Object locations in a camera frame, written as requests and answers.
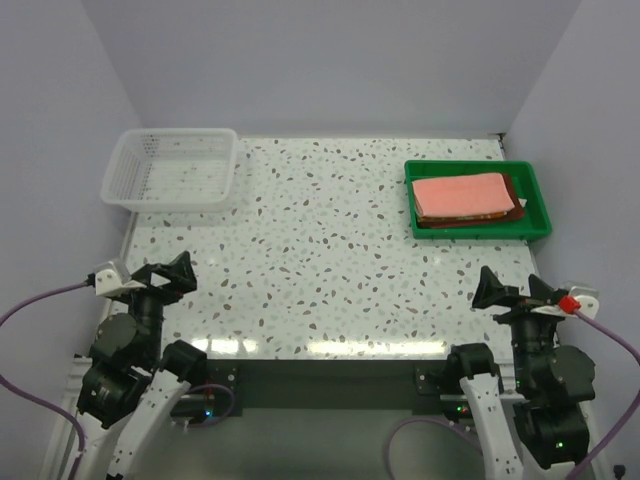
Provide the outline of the brown towel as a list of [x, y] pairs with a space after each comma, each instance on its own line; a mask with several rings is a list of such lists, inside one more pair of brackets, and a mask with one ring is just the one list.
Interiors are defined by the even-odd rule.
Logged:
[[511, 177], [509, 175], [506, 174], [501, 174], [504, 179], [505, 182], [507, 184], [507, 188], [509, 190], [509, 193], [512, 196], [512, 199], [516, 202], [516, 207], [511, 210], [507, 216], [502, 217], [502, 218], [498, 218], [498, 219], [492, 219], [492, 220], [481, 220], [481, 221], [469, 221], [469, 222], [447, 222], [447, 223], [425, 223], [425, 222], [418, 222], [417, 221], [417, 217], [420, 216], [417, 213], [416, 210], [416, 203], [414, 200], [414, 195], [412, 192], [412, 186], [411, 186], [411, 193], [412, 193], [412, 198], [414, 200], [414, 209], [415, 209], [415, 217], [416, 217], [416, 221], [417, 224], [420, 228], [431, 228], [431, 229], [444, 229], [444, 228], [456, 228], [456, 227], [465, 227], [465, 226], [475, 226], [475, 225], [485, 225], [485, 224], [495, 224], [495, 223], [501, 223], [501, 222], [510, 222], [510, 221], [516, 221], [516, 220], [520, 220], [524, 217], [525, 215], [525, 211], [524, 211], [524, 204], [526, 203], [525, 200], [521, 200], [516, 191], [515, 191], [515, 187], [513, 185], [513, 182], [511, 180]]

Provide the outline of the peach pink towel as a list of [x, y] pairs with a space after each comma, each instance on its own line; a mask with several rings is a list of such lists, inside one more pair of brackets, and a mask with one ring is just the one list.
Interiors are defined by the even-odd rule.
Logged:
[[516, 207], [499, 173], [419, 179], [411, 186], [421, 217], [483, 216], [509, 213]]

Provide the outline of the orange patterned cream towel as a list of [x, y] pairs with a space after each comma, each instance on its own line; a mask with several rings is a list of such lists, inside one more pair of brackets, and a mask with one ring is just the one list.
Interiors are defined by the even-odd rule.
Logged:
[[493, 213], [485, 213], [485, 214], [450, 216], [450, 217], [418, 216], [417, 221], [425, 222], [425, 223], [481, 221], [481, 220], [492, 220], [492, 219], [502, 218], [507, 216], [508, 213], [509, 213], [508, 211], [501, 211], [501, 212], [493, 212]]

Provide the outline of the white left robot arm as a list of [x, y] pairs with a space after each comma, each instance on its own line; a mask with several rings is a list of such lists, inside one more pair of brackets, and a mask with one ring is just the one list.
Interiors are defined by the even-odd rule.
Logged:
[[94, 269], [99, 297], [126, 306], [105, 318], [90, 346], [91, 366], [76, 403], [83, 431], [72, 479], [126, 479], [162, 418], [208, 379], [207, 355], [177, 340], [163, 346], [165, 307], [197, 288], [189, 252], [129, 272], [119, 259]]

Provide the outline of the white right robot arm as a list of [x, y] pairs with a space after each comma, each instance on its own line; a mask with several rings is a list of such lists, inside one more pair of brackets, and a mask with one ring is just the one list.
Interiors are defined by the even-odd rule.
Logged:
[[526, 479], [534, 472], [557, 477], [588, 453], [580, 405], [595, 397], [595, 364], [554, 338], [559, 322], [594, 300], [555, 289], [536, 275], [528, 282], [529, 292], [522, 294], [484, 266], [472, 299], [476, 310], [505, 310], [494, 320], [511, 333], [515, 391], [523, 398], [513, 407], [513, 419], [505, 415], [500, 368], [486, 344], [452, 347], [442, 371], [449, 387], [466, 397], [488, 479]]

